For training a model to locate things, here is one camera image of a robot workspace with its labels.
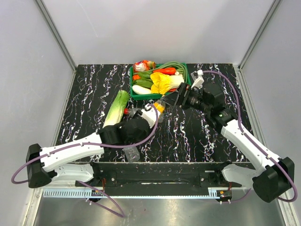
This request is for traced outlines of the yellow juice bottle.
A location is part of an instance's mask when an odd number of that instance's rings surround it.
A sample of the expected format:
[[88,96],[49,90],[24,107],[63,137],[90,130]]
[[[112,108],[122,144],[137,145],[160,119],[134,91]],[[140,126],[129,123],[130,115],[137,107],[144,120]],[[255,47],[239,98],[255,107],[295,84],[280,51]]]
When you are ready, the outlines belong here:
[[164,119],[164,110],[166,107],[166,103],[163,100],[159,99],[154,103],[154,105],[155,105],[156,109],[160,112],[158,122],[161,123],[161,122],[163,122],[163,119]]

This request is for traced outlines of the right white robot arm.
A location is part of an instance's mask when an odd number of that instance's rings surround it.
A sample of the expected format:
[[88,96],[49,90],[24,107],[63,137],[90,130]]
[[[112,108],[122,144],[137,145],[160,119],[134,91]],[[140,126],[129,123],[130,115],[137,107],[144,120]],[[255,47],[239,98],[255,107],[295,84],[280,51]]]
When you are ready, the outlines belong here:
[[226,108],[224,93],[218,85],[206,84],[198,89],[181,83],[176,91],[163,96],[163,101],[182,109],[201,110],[207,123],[237,147],[253,165],[254,169],[248,169],[230,162],[223,164],[214,174],[217,185],[234,182],[252,188],[267,203],[292,188],[294,162],[270,151],[243,127],[237,115]]

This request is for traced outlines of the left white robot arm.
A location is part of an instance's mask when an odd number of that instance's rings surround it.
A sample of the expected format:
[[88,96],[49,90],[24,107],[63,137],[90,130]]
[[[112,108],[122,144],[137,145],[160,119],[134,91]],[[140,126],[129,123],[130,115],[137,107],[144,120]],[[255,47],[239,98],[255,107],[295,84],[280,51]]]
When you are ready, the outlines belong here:
[[93,170],[90,165],[78,168],[72,165],[72,161],[102,155],[105,148],[124,149],[140,145],[153,133],[156,124],[156,118],[135,116],[63,145],[44,148],[39,144],[30,145],[26,156],[28,187],[43,187],[61,180],[82,180],[97,186],[102,180],[101,173]]

